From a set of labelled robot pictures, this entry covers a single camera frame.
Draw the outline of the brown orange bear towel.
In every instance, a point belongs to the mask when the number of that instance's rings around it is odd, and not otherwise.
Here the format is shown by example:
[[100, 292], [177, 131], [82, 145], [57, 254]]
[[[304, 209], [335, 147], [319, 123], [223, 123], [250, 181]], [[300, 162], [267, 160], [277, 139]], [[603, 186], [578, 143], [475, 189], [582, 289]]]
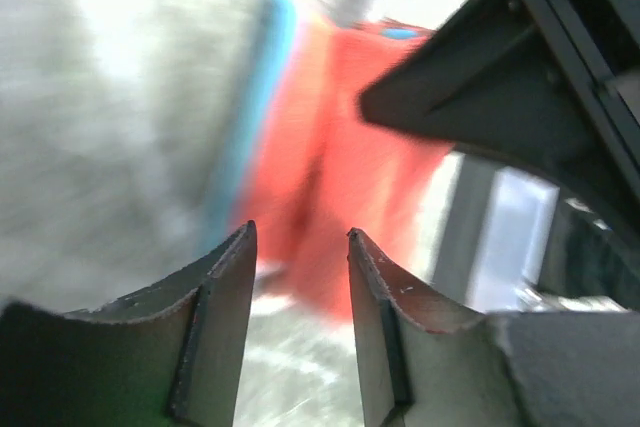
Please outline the brown orange bear towel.
[[255, 221], [279, 294], [351, 318], [346, 232], [411, 262], [416, 214], [451, 145], [364, 122], [359, 94], [431, 36], [393, 20], [340, 28], [294, 0], [262, 0], [261, 24], [205, 196], [200, 247]]

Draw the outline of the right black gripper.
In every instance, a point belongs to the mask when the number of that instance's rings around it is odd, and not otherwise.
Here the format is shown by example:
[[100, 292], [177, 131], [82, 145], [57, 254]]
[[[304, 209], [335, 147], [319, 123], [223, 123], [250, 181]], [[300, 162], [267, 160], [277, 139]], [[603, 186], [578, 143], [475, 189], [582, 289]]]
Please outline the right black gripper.
[[639, 0], [468, 0], [360, 108], [558, 182], [639, 252]]

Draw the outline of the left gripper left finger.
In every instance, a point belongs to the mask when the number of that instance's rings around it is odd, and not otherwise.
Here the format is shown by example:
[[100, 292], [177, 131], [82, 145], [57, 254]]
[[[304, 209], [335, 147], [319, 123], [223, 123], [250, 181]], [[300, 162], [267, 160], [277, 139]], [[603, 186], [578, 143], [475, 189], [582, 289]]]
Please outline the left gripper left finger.
[[229, 426], [257, 257], [247, 223], [199, 260], [96, 310], [1, 307], [5, 426]]

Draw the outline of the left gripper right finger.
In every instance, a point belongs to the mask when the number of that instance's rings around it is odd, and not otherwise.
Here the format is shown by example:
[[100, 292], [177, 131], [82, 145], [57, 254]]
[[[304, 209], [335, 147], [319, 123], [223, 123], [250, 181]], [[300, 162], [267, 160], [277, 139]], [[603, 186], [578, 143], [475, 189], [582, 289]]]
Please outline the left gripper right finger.
[[481, 314], [349, 233], [368, 426], [635, 426], [634, 312]]

